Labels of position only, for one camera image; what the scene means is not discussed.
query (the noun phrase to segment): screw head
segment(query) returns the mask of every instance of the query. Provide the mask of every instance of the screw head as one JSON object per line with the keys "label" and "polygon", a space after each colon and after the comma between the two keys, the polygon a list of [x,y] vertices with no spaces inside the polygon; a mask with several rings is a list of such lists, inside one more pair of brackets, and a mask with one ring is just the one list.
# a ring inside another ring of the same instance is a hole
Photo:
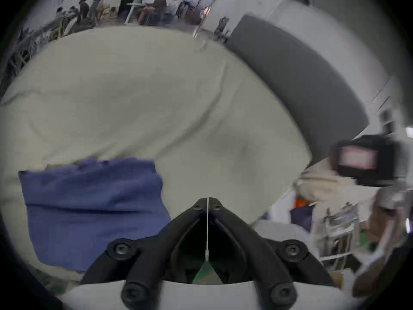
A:
{"label": "screw head", "polygon": [[126,243],[119,243],[115,247],[115,252],[118,255],[126,255],[129,252],[130,247]]}
{"label": "screw head", "polygon": [[271,289],[270,300],[274,304],[291,305],[296,299],[297,293],[290,283],[281,283]]}
{"label": "screw head", "polygon": [[288,245],[285,248],[285,252],[288,256],[297,256],[298,254],[300,254],[300,251],[300,247],[294,244]]}
{"label": "screw head", "polygon": [[146,288],[137,284],[129,283],[122,291],[122,299],[128,304],[146,301],[148,293]]}

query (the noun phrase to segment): orange object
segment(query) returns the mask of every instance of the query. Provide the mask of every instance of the orange object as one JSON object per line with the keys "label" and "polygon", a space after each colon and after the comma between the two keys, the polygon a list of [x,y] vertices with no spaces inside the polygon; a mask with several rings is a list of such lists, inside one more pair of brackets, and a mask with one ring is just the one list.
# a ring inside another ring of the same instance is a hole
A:
{"label": "orange object", "polygon": [[301,207],[305,207],[306,205],[309,205],[310,203],[307,200],[303,200],[301,198],[296,198],[295,199],[295,208],[301,208]]}

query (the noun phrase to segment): table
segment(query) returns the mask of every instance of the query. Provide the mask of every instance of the table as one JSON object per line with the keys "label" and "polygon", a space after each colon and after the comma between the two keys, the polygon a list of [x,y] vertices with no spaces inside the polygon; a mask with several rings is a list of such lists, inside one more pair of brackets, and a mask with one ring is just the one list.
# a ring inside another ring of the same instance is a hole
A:
{"label": "table", "polygon": [[131,18],[132,12],[135,7],[146,7],[146,3],[127,3],[127,5],[131,6],[131,10],[128,13],[128,17],[125,20],[125,24],[129,22],[129,19]]}

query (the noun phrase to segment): beige sheet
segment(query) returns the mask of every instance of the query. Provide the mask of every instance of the beige sheet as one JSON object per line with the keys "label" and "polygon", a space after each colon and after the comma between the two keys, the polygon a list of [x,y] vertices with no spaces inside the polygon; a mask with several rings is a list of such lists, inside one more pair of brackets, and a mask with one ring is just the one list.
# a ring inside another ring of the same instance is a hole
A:
{"label": "beige sheet", "polygon": [[215,196],[252,222],[310,161],[287,111],[241,61],[214,42],[149,27],[96,28],[49,44],[4,96],[0,135],[0,205],[13,245],[64,279],[80,276],[36,258],[19,170],[150,158],[172,218]]}

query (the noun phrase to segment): blue cloth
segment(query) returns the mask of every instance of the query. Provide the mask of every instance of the blue cloth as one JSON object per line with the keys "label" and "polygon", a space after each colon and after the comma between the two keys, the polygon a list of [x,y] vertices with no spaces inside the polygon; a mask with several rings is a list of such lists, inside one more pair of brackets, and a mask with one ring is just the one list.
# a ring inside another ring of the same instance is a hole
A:
{"label": "blue cloth", "polygon": [[307,232],[310,232],[314,207],[315,205],[305,205],[301,208],[290,210],[291,224],[301,226]]}
{"label": "blue cloth", "polygon": [[149,160],[86,160],[19,178],[30,239],[47,265],[85,272],[111,241],[153,236],[171,221]]}

